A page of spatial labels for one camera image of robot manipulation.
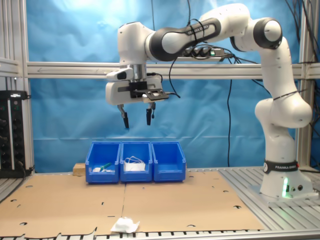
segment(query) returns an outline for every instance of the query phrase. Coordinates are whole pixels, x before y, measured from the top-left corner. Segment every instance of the black control box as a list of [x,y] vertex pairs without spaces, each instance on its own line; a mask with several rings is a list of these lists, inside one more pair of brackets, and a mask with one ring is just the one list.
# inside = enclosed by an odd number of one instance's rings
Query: black control box
[[28,176],[26,169],[23,101],[25,91],[0,91],[0,178]]

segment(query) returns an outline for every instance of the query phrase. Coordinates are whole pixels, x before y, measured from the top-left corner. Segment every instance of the blue curtain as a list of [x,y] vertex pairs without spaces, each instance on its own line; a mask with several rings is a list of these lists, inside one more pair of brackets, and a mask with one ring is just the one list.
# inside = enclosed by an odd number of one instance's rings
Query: blue curtain
[[[190,0],[191,18],[199,19],[212,8],[234,2],[247,5],[253,19],[277,19],[289,42],[292,61],[298,62],[294,21],[285,1]],[[153,0],[153,9],[151,0],[27,0],[29,60],[118,62],[117,30],[134,21],[156,30],[184,27],[187,0]],[[258,53],[238,52],[228,39],[215,45],[260,62]],[[117,107],[105,101],[106,81],[31,79],[36,171],[71,171],[75,163],[85,161],[92,141],[179,141],[189,168],[226,167],[230,80],[174,80],[173,84],[181,99],[172,96],[157,103],[151,126],[146,125],[145,104],[125,106],[128,130]],[[163,87],[171,90],[168,81]],[[263,164],[265,139],[254,109],[268,97],[250,79],[233,81],[231,166]]]

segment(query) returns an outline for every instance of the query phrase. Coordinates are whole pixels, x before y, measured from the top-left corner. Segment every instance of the green object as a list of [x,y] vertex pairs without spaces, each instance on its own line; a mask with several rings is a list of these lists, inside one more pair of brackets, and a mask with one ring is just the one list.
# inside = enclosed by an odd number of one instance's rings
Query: green object
[[100,167],[100,171],[102,171],[103,169],[106,169],[107,167],[109,167],[109,166],[111,166],[111,165],[112,165],[111,162],[107,163],[106,165]]
[[282,197],[285,198],[287,196],[287,186],[288,186],[288,178],[286,177],[283,181],[283,189],[282,189]]

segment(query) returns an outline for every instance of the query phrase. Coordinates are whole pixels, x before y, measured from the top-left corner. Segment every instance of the blue bin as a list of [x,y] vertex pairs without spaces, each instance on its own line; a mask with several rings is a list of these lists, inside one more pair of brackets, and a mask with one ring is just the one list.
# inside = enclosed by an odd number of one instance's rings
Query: blue bin
[[[119,182],[119,158],[121,142],[92,142],[85,160],[85,180],[89,184],[105,184]],[[112,163],[107,170],[114,172],[92,172]]]
[[152,142],[155,182],[181,182],[186,179],[186,157],[179,142]]
[[[145,171],[125,171],[125,159],[135,156],[145,163]],[[120,179],[121,182],[151,182],[153,160],[151,143],[148,141],[127,141],[121,144]]]

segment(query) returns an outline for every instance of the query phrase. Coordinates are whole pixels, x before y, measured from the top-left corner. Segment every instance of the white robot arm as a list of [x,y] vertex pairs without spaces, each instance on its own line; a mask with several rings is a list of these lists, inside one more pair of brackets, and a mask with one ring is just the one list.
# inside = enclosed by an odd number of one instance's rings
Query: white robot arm
[[288,132],[288,128],[302,128],[312,119],[312,109],[301,98],[294,82],[288,42],[275,19],[252,20],[243,4],[218,7],[202,15],[200,22],[180,29],[165,27],[153,31],[140,22],[121,26],[118,30],[120,69],[107,75],[111,82],[106,85],[106,101],[118,105],[127,128],[129,122],[123,104],[149,103],[149,125],[155,102],[167,99],[168,95],[157,76],[147,76],[146,61],[173,61],[199,42],[213,43],[226,38],[230,38],[238,51],[259,52],[263,84],[272,96],[255,108],[266,146],[260,191],[275,199],[315,196],[311,181],[298,170],[295,142]]

